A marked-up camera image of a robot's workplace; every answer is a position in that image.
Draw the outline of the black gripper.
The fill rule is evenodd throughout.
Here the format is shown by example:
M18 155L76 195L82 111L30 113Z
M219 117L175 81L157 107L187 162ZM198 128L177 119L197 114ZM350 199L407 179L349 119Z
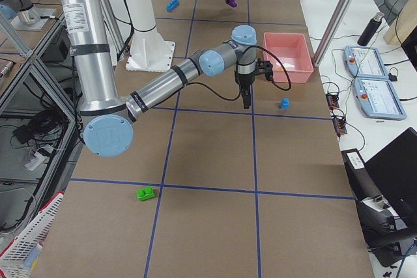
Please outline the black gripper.
M235 82L239 86L244 109L250 108L250 88L254 82L253 74L240 74L235 72Z

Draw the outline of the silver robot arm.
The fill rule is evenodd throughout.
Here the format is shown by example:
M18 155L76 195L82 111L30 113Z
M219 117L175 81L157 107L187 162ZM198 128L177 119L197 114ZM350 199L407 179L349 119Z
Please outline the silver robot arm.
M218 47L198 50L174 65L173 42L158 33L151 0L126 0L134 34L128 66L158 73L157 78L128 96L118 95L110 47L104 25L102 0L60 0L83 93L79 109L87 148L101 157L118 156L132 144L132 124L140 114L165 101L201 74L213 77L236 68L242 90L255 71L257 34L239 25Z

